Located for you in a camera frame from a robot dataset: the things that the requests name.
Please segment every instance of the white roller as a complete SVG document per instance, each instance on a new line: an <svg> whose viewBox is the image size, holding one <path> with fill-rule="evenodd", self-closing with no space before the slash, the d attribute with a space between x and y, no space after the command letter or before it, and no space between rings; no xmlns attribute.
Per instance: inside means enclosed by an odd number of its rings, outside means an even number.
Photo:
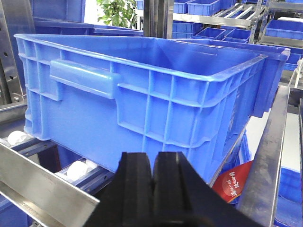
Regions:
<svg viewBox="0 0 303 227"><path fill-rule="evenodd" d="M84 162L75 161L68 168L66 175L73 181L76 181L80 179L82 176L84 176L85 174L87 174L90 170L91 168Z"/></svg>
<svg viewBox="0 0 303 227"><path fill-rule="evenodd" d="M280 18L278 18L278 20L296 21L296 22L302 22L303 23L303 19L301 19L301 18L280 17Z"/></svg>
<svg viewBox="0 0 303 227"><path fill-rule="evenodd" d="M26 140L31 139L32 136L26 134L23 131L13 131L9 136L8 136L8 143L11 146L16 145L17 143L24 142Z"/></svg>
<svg viewBox="0 0 303 227"><path fill-rule="evenodd" d="M85 164L87 164L92 170L98 167L98 165L96 163L94 163L88 159L86 159Z"/></svg>

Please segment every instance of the green plant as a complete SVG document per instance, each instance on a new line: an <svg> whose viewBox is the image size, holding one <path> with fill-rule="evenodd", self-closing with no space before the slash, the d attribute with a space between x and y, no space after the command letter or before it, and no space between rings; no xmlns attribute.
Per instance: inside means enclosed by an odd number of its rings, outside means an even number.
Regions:
<svg viewBox="0 0 303 227"><path fill-rule="evenodd" d="M97 0L98 6L104 15L98 18L106 25L120 27L136 27L137 16L135 13L136 2L134 0Z"/></svg>

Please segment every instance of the metal pipe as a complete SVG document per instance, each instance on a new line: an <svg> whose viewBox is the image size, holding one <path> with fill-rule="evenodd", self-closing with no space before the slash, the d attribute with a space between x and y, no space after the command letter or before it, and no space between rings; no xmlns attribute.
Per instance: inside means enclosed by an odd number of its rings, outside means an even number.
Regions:
<svg viewBox="0 0 303 227"><path fill-rule="evenodd" d="M289 87L280 86L237 206L266 227L275 219L288 98Z"/></svg>
<svg viewBox="0 0 303 227"><path fill-rule="evenodd" d="M234 8L236 8L239 4L236 3L233 7L229 8L229 9L226 9L224 11L220 11L218 13L216 13L215 15L213 15L213 17L221 17L225 14L227 14L228 12L232 11Z"/></svg>
<svg viewBox="0 0 303 227"><path fill-rule="evenodd" d="M251 20L255 16L256 12L253 12L246 20Z"/></svg>
<svg viewBox="0 0 303 227"><path fill-rule="evenodd" d="M241 9L243 9L244 6L239 6L236 10L230 12L229 14L227 14L224 18L230 18L231 16L235 15L237 12L239 12Z"/></svg>
<svg viewBox="0 0 303 227"><path fill-rule="evenodd" d="M248 7L245 11L243 11L240 15L236 16L235 19L240 19L241 17L245 16L247 13L249 13L253 9L252 6Z"/></svg>

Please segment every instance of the crate handle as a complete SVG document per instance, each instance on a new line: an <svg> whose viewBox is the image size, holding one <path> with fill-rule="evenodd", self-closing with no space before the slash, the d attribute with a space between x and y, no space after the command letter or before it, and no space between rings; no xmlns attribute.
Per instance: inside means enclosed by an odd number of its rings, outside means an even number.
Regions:
<svg viewBox="0 0 303 227"><path fill-rule="evenodd" d="M121 75L73 61L51 61L50 78L71 87L114 99Z"/></svg>

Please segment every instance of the storage bin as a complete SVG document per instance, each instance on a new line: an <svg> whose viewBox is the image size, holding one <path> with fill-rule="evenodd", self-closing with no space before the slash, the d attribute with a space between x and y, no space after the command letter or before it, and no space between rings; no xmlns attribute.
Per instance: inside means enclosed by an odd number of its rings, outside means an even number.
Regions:
<svg viewBox="0 0 303 227"><path fill-rule="evenodd" d="M84 22L85 0L30 0L34 17Z"/></svg>
<svg viewBox="0 0 303 227"><path fill-rule="evenodd" d="M172 38L173 39L189 39L193 37L193 33L183 33L183 32L173 32Z"/></svg>
<svg viewBox="0 0 303 227"><path fill-rule="evenodd" d="M284 70L294 71L297 68L297 63L301 59L301 55L297 53L291 53L288 60L285 63Z"/></svg>
<svg viewBox="0 0 303 227"><path fill-rule="evenodd" d="M237 29L237 27L231 27L231 26L220 26L221 29L224 29L224 36L230 33L232 30Z"/></svg>
<svg viewBox="0 0 303 227"><path fill-rule="evenodd" d="M4 196L0 195L0 226L27 227L27 215Z"/></svg>
<svg viewBox="0 0 303 227"><path fill-rule="evenodd" d="M265 35L289 39L303 39L303 23L297 21L271 20Z"/></svg>
<svg viewBox="0 0 303 227"><path fill-rule="evenodd" d="M301 55L301 57L303 57L303 49L300 49L300 48L290 48L290 52L291 53L297 53L297 54Z"/></svg>
<svg viewBox="0 0 303 227"><path fill-rule="evenodd" d="M228 38L234 38L234 39L244 39L249 40L250 39L250 31L248 30L242 30L242 29L234 29L230 33L226 35Z"/></svg>
<svg viewBox="0 0 303 227"><path fill-rule="evenodd" d="M274 224L279 227L301 227L302 193L299 172L281 168L279 195Z"/></svg>
<svg viewBox="0 0 303 227"><path fill-rule="evenodd" d="M116 26L42 20L35 20L34 24L37 34L143 36L143 31Z"/></svg>
<svg viewBox="0 0 303 227"><path fill-rule="evenodd" d="M223 41L227 42L233 42L233 43L242 43L242 44L247 44L248 40L245 39L236 39L236 38L230 38L230 37L225 37Z"/></svg>
<svg viewBox="0 0 303 227"><path fill-rule="evenodd" d="M151 165L159 151L183 151L206 182L254 109L266 59L148 37L15 37L27 132L112 171L122 151L146 152Z"/></svg>
<svg viewBox="0 0 303 227"><path fill-rule="evenodd" d="M188 12L187 3L191 0L175 0L174 13L186 14Z"/></svg>
<svg viewBox="0 0 303 227"><path fill-rule="evenodd" d="M196 34L202 28L202 24L184 21L173 21L172 32L183 32Z"/></svg>
<svg viewBox="0 0 303 227"><path fill-rule="evenodd" d="M211 16L219 12L221 0L193 0L188 4L188 14Z"/></svg>
<svg viewBox="0 0 303 227"><path fill-rule="evenodd" d="M224 32L225 30L223 29L207 27L199 32L196 36L201 38L221 40L224 38Z"/></svg>
<svg viewBox="0 0 303 227"><path fill-rule="evenodd" d="M290 49L255 44L223 42L208 39L186 39L180 41L204 45L231 47L237 49L240 48L245 49L246 51L261 53L268 56L264 63L261 84L258 92L258 97L256 99L253 116L262 117L264 111L269 111L276 95L276 90L282 75L284 64L290 55Z"/></svg>
<svg viewBox="0 0 303 227"><path fill-rule="evenodd" d="M144 1L143 0L135 0L137 3L137 9L144 10Z"/></svg>
<svg viewBox="0 0 303 227"><path fill-rule="evenodd" d="M229 9L236 4L236 0L221 0L221 9Z"/></svg>
<svg viewBox="0 0 303 227"><path fill-rule="evenodd" d="M174 13L181 13L186 14L188 10L187 3L191 0L175 0L174 3ZM143 0L136 0L137 9L143 10L144 9L144 1Z"/></svg>
<svg viewBox="0 0 303 227"><path fill-rule="evenodd" d="M285 2L303 3L303 0L285 0Z"/></svg>

